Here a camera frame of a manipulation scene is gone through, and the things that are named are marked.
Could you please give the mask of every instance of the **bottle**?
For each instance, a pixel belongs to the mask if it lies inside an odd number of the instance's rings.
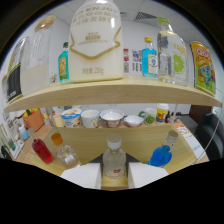
[[[40,112],[41,112],[41,115],[42,115],[45,125],[50,125],[50,121],[49,121],[49,117],[48,117],[46,108],[40,108]]]
[[[126,154],[121,146],[121,136],[110,134],[107,138],[107,149],[103,154],[105,173],[109,178],[119,178],[124,174]]]
[[[152,38],[145,37],[145,49],[142,50],[142,74],[144,77],[158,77],[157,51]]]
[[[27,134],[26,128],[23,124],[19,124],[19,133],[24,141],[29,138],[29,135]]]
[[[72,82],[121,79],[124,76],[122,25],[113,0],[86,0],[75,13],[69,34]]]
[[[165,123],[169,123],[169,120],[170,120],[170,111],[168,110],[168,113],[165,118]]]
[[[30,116],[31,115],[31,112],[29,109],[26,110],[26,113],[27,113],[27,116]]]
[[[178,133],[176,131],[169,131],[162,146],[154,150],[148,165],[164,168],[164,166],[167,165],[172,159],[171,151],[177,138]]]
[[[49,46],[55,16],[47,16],[28,37],[21,59],[21,91],[27,96],[50,85]]]
[[[53,134],[51,136],[51,140],[53,141],[54,145],[57,146],[57,159],[66,169],[79,167],[82,165],[74,149],[63,143],[63,139],[60,133]]]
[[[170,25],[168,19],[157,18],[161,31],[157,35],[158,78],[163,82],[188,85],[188,56],[185,43]]]
[[[58,57],[58,74],[60,82],[69,80],[68,70],[68,42],[63,44],[63,52]]]
[[[51,163],[53,161],[53,155],[51,154],[45,143],[41,139],[35,137],[33,128],[29,128],[27,133],[29,136],[31,136],[32,148],[40,157],[40,159],[46,164]]]

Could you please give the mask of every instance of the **red object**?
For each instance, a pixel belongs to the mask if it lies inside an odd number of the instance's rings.
[[[41,158],[41,160],[44,163],[50,163],[53,160],[51,152],[41,139],[39,138],[34,139],[32,147],[33,150],[37,153],[37,155]]]

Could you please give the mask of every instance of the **clear bottle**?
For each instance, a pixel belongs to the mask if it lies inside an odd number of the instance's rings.
[[[154,150],[148,164],[157,167],[166,166],[172,159],[172,149],[177,138],[178,133],[176,131],[169,131],[162,146]]]
[[[63,164],[66,169],[71,169],[81,166],[81,162],[75,153],[74,149],[63,143],[60,133],[55,133],[51,136],[54,145],[57,146],[57,159]]]
[[[68,42],[63,44],[63,52],[58,57],[58,74],[60,82],[69,80],[68,70]]]
[[[142,74],[145,77],[158,77],[157,51],[151,37],[145,37],[145,49],[142,50]]]
[[[20,85],[26,96],[50,85],[49,46],[55,16],[47,16],[28,37],[21,59]]]
[[[53,155],[51,154],[45,143],[41,139],[35,137],[33,128],[29,128],[27,130],[27,133],[32,139],[32,148],[40,157],[40,159],[44,163],[51,163],[53,161]]]
[[[188,56],[185,43],[168,19],[157,18],[161,31],[157,35],[158,78],[167,83],[188,85]]]
[[[124,174],[126,154],[120,149],[121,136],[111,134],[107,138],[107,149],[103,154],[105,173],[109,178],[119,178]]]

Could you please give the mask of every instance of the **wooden shelf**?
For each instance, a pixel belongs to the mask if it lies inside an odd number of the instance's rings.
[[[75,149],[82,164],[85,165],[106,151],[108,148],[107,136],[110,133],[116,132],[122,137],[122,150],[143,164],[147,164],[155,148],[162,144],[170,130],[176,130],[176,128],[171,124],[141,128],[53,128],[45,138],[44,142],[55,156],[56,147],[51,140],[51,136],[54,133],[59,132],[62,135],[65,144],[68,144]],[[169,174],[188,167],[196,161],[195,154],[180,134],[172,153],[172,160],[166,166],[166,171]],[[57,176],[60,176],[64,171],[64,168],[57,161],[56,157],[51,164],[46,165],[35,154],[32,158],[32,163]],[[122,181],[123,187],[125,187],[125,181],[126,178],[124,177]],[[103,184],[103,187],[117,186],[117,183],[115,184],[106,179],[104,179],[102,183],[105,183]]]
[[[54,84],[21,97],[4,111],[28,108],[86,104],[172,103],[222,107],[213,96],[190,86],[163,83],[141,76],[124,76],[120,80]]]

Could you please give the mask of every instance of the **bowl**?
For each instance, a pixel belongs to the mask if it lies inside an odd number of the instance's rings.
[[[137,115],[129,115],[124,118],[124,121],[127,122],[130,127],[138,127],[144,119]]]
[[[115,128],[124,117],[124,113],[117,109],[108,109],[100,113],[100,117],[110,128]]]

